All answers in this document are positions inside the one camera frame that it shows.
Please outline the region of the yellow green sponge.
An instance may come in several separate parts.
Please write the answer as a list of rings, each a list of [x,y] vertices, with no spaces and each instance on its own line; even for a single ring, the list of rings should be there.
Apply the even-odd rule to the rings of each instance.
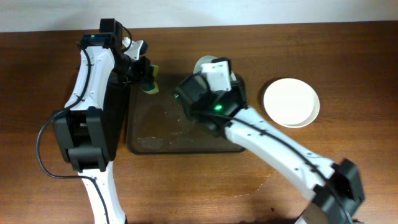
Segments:
[[[144,82],[142,90],[144,93],[153,95],[159,92],[159,86],[157,84],[157,76],[159,73],[159,66],[151,64],[150,65],[150,75],[149,78],[150,80],[147,82]]]

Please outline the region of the white plate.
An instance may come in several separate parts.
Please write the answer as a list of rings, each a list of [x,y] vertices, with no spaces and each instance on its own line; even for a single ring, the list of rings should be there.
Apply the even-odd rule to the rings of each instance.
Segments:
[[[262,97],[265,112],[275,123],[286,128],[302,128],[319,115],[320,99],[307,83],[282,78],[272,82]]]

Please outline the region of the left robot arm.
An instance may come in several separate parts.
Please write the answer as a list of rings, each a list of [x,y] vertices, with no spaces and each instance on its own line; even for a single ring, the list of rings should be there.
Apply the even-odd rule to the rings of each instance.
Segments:
[[[135,83],[157,93],[158,66],[145,57],[147,43],[105,32],[78,43],[80,67],[70,98],[49,123],[65,162],[86,188],[95,223],[127,223],[118,199],[113,162]]]

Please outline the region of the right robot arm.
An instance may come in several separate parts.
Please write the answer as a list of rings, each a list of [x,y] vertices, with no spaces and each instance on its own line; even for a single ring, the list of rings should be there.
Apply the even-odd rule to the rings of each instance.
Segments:
[[[230,59],[206,59],[174,95],[188,119],[251,151],[299,190],[310,203],[297,223],[355,222],[365,199],[358,166],[349,159],[337,164],[269,124],[248,105],[244,82],[232,71]]]

